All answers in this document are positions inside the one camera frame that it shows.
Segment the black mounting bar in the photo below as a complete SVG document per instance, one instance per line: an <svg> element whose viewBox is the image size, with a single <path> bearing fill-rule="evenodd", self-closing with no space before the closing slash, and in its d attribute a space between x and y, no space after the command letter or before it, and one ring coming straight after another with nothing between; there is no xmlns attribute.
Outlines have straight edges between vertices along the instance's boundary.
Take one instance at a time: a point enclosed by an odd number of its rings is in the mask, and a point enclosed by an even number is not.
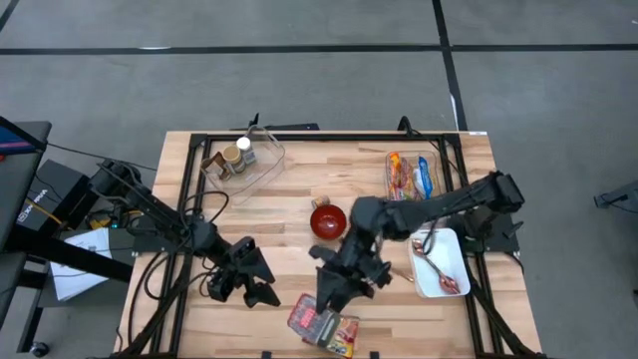
<svg viewBox="0 0 638 359"><path fill-rule="evenodd" d="M230 129L231 131L247 131L252 126L257 126L259 122L259 113L256 113L254 118L248 122L248 126L246 128L235 128ZM267 131L320 131L320 127L317 123L306 123L306 124L292 124L292 125L267 125L263 128Z"/></svg>

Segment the blue yellow ramen packet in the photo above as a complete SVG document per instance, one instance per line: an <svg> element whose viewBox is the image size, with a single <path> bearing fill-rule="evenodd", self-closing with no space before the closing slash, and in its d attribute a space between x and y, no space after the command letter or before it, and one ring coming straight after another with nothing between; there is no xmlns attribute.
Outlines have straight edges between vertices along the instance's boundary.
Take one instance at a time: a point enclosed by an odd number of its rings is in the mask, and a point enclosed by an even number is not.
<svg viewBox="0 0 638 359"><path fill-rule="evenodd" d="M415 184L424 199L430 199L434 185L429 171L429 164L423 157L418 158L418 168L414 172Z"/></svg>

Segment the black desk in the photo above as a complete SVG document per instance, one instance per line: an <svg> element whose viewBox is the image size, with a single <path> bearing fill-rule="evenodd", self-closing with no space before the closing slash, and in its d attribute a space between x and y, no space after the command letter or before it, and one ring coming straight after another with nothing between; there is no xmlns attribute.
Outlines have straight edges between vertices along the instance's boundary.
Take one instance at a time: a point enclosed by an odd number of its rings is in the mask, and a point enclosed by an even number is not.
<svg viewBox="0 0 638 359"><path fill-rule="evenodd" d="M91 273L128 282L133 268L114 259L73 249L64 241L47 237L16 223L27 198L52 128L49 122L13 123L0 116L0 132L7 131L27 143L27 152L11 154L0 162L0 329L19 286L35 287L46 281L46 275L33 272L21 279L27 257L72 264L83 262Z"/></svg>

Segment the pink red ramen packet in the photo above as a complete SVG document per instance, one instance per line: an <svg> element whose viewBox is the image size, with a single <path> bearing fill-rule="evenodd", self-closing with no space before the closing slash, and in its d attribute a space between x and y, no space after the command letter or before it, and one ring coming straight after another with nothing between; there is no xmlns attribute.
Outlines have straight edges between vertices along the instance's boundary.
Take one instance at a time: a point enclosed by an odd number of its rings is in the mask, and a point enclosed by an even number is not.
<svg viewBox="0 0 638 359"><path fill-rule="evenodd" d="M401 174L399 183L401 199L414 200L419 194L415 189L413 172L414 169L407 159L401 158Z"/></svg>

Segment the white paper sheet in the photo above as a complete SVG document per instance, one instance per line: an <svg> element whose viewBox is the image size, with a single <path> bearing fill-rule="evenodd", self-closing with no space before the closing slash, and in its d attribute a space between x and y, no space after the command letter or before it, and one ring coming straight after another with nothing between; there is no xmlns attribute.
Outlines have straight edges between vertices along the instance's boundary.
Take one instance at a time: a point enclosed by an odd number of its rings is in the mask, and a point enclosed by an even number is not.
<svg viewBox="0 0 638 359"><path fill-rule="evenodd" d="M106 228L80 231L64 239L73 249L88 251L107 259L113 255L110 247L110 235ZM56 298L67 301L107 281L104 275L91 273L86 265L65 262L50 263Z"/></svg>

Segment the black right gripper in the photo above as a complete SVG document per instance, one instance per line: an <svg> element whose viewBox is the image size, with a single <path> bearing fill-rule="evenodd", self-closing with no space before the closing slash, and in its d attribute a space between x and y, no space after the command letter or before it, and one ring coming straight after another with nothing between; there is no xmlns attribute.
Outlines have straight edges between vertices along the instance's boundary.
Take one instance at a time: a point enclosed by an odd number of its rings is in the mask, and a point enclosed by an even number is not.
<svg viewBox="0 0 638 359"><path fill-rule="evenodd" d="M328 266L337 273L317 269L316 312L331 309L340 313L354 298L373 296L372 286L383 288L390 284L392 263L382 259L382 247L383 239L379 236L347 233L328 261ZM357 284L343 286L343 276ZM368 288L362 290L359 284Z"/></svg>

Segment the black computer box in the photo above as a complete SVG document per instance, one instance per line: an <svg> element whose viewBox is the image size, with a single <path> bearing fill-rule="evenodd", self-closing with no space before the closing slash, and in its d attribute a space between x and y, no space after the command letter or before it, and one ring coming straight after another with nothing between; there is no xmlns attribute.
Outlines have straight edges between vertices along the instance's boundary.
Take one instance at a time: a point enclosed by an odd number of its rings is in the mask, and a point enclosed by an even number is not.
<svg viewBox="0 0 638 359"><path fill-rule="evenodd" d="M27 192L16 223L53 234L61 225L76 228L97 201L88 191L89 178L84 174L46 160L38 169Z"/></svg>

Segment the white rectangular tray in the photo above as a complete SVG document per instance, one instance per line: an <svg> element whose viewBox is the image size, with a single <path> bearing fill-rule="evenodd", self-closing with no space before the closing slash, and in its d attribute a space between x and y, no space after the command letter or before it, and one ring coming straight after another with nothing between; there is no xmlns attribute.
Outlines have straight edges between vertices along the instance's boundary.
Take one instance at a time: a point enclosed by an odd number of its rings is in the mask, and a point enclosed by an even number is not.
<svg viewBox="0 0 638 359"><path fill-rule="evenodd" d="M408 239L408 253L417 293L424 298L460 297L469 294L471 285L468 271L466 270L457 235L452 229L437 228L434 230L434 234L431 236L434 241L434 248L430 251L429 258L443 273L456 281L460 288L460 294L444 293L440 289L436 273L423 259L413 254L411 240L413 238L424 240L429 232L428 229L420 229Z"/></svg>

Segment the red yellow beef ramen packet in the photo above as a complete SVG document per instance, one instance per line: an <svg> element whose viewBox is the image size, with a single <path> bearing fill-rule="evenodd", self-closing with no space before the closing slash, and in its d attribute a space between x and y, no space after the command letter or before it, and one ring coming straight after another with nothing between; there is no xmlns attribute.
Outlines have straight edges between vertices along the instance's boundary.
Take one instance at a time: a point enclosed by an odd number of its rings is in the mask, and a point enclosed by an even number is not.
<svg viewBox="0 0 638 359"><path fill-rule="evenodd" d="M322 329L317 345L344 359L352 359L360 318L334 314Z"/></svg>

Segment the white lid jar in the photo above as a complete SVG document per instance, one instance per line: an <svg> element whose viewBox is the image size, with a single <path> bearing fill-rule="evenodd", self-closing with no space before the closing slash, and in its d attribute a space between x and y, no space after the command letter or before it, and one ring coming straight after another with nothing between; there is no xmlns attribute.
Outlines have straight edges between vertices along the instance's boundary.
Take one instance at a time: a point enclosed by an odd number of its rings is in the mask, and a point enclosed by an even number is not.
<svg viewBox="0 0 638 359"><path fill-rule="evenodd" d="M244 136L239 138L236 141L236 146L239 148L242 158L248 166L256 162L256 155L249 137Z"/></svg>

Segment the red bowl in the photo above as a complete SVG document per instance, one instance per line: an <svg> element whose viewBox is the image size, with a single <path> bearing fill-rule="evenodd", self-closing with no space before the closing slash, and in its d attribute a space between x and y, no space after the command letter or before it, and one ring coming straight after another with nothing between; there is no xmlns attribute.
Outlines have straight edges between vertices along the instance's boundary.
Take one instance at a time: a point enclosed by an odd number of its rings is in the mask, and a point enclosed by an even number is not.
<svg viewBox="0 0 638 359"><path fill-rule="evenodd" d="M339 238L347 228L347 217L344 211L334 204L316 207L310 216L312 232L322 240Z"/></svg>

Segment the red striped snack packet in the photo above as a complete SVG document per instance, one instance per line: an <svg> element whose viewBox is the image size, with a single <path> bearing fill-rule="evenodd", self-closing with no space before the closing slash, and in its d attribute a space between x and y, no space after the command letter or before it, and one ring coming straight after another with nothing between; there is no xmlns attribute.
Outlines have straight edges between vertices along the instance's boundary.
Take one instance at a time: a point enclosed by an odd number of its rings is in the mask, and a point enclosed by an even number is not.
<svg viewBox="0 0 638 359"><path fill-rule="evenodd" d="M318 313L316 298L307 293L300 295L287 321L303 341L313 345L324 345L334 324L334 314L329 309Z"/></svg>

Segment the clear plastic container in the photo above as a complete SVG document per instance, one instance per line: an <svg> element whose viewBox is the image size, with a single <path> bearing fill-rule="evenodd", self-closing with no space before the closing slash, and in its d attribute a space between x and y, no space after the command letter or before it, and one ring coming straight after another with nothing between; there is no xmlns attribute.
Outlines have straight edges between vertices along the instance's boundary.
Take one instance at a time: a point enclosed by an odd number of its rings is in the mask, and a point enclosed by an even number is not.
<svg viewBox="0 0 638 359"><path fill-rule="evenodd" d="M278 177L284 169L285 148L267 130L250 127L241 136L231 137L228 141L220 141L213 145L212 157L217 152L231 145L236 145L236 141L247 136L252 141L252 146L256 155L256 162L246 165L246 169L241 174L231 172L231 177L227 180L215 179L212 176L205 176L212 189L223 191L229 195L233 204L241 204L255 195L259 190L265 188L272 180Z"/></svg>
<svg viewBox="0 0 638 359"><path fill-rule="evenodd" d="M413 167L414 172L418 168L418 158L423 157L429 164L429 171L434 185L432 197L442 194L446 191L445 179L441 174L442 165L440 164L440 156L432 151L403 151L403 152L391 152L397 153L400 158L406 158L410 165ZM415 184L415 176L413 173L415 189L418 190ZM386 198L389 200L404 200L404 199L392 199L392 193L390 188L390 153L385 158L385 187ZM414 200L424 200L423 196L418 191L418 196Z"/></svg>

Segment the orange ramen packet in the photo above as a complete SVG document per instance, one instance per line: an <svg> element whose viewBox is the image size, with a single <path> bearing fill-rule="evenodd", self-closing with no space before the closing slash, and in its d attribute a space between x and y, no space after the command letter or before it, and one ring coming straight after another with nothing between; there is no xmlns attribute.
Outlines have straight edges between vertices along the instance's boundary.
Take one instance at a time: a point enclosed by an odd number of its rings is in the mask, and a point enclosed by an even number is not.
<svg viewBox="0 0 638 359"><path fill-rule="evenodd" d="M402 160L397 153L390 153L390 188L392 199L402 198Z"/></svg>

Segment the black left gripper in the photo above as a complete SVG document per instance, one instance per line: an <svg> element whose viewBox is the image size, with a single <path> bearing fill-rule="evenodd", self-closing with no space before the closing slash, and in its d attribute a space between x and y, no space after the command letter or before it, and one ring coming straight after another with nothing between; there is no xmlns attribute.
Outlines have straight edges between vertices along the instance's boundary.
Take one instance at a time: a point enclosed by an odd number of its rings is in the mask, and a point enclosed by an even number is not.
<svg viewBox="0 0 638 359"><path fill-rule="evenodd" d="M273 307L280 305L278 296L268 284L274 283L275 277L252 237L243 237L235 244L218 239L207 257L214 263L206 283L210 298L226 302L234 289L243 286L243 299L247 307L252 308L259 303ZM255 284L251 276L267 283Z"/></svg>

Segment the tan lid jar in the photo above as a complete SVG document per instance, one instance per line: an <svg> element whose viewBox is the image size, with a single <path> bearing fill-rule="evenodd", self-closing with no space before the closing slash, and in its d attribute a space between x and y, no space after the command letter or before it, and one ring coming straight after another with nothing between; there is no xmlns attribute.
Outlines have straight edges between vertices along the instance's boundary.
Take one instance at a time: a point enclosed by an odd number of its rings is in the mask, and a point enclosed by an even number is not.
<svg viewBox="0 0 638 359"><path fill-rule="evenodd" d="M246 163L243 159L241 150L236 145L226 147L222 156L234 174L241 174L246 169Z"/></svg>

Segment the brown white sachet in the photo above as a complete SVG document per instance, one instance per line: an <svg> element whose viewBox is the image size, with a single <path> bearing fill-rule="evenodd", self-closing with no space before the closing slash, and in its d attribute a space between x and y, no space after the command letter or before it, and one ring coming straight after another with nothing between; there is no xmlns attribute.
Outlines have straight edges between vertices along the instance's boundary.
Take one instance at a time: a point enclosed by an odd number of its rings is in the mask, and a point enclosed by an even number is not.
<svg viewBox="0 0 638 359"><path fill-rule="evenodd" d="M218 180L228 180L231 171L226 166L226 160L221 152L215 153L212 157L203 159L200 168L207 176L212 176Z"/></svg>

